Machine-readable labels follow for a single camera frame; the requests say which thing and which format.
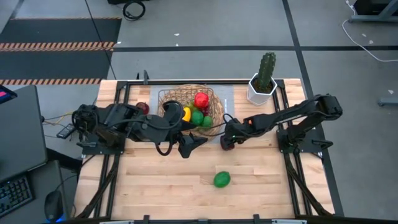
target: potted cactus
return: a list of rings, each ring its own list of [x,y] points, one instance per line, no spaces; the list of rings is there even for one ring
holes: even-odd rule
[[[272,78],[276,62],[275,53],[262,56],[259,73],[253,75],[248,85],[248,100],[256,105],[264,104],[276,90],[276,82]]]

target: yellow fruit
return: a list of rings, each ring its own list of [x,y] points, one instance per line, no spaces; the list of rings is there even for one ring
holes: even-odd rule
[[[185,116],[182,119],[189,122],[191,120],[191,109],[189,107],[184,107],[184,111]]]

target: white hexagonal planter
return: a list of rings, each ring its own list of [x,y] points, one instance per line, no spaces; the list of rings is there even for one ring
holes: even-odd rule
[[[257,77],[257,74],[254,74],[253,77],[250,79],[250,82],[248,84],[248,100],[256,105],[256,106],[260,106],[263,105],[264,103],[266,103],[268,101],[268,99],[272,96],[272,94],[274,93],[274,91],[277,88],[277,84],[275,82],[275,80],[273,78],[271,78],[272,81],[272,85],[274,86],[272,91],[270,93],[258,93],[254,90],[253,86],[251,85],[251,82]]]

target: gray fabric mat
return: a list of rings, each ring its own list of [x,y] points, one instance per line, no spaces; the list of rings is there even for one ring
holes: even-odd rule
[[[160,90],[171,90],[176,85],[152,85],[150,88],[149,108],[151,114],[157,114],[158,95]],[[234,116],[234,89],[232,85],[207,85],[208,88],[213,89],[214,93],[218,96],[223,104],[224,113]],[[215,137],[210,143],[219,144],[220,137]]]

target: green lime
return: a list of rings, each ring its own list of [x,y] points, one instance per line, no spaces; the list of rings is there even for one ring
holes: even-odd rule
[[[198,110],[193,111],[191,122],[195,125],[201,125],[203,122],[203,113]]]
[[[230,181],[231,176],[226,171],[221,171],[214,176],[214,186],[219,188],[226,187]]]
[[[202,127],[210,128],[213,125],[213,119],[211,116],[205,116],[201,125]]]
[[[195,110],[198,109],[195,107],[195,105],[193,105],[193,102],[189,102],[189,104],[187,104],[186,107],[189,107],[191,109],[191,112],[194,112]]]

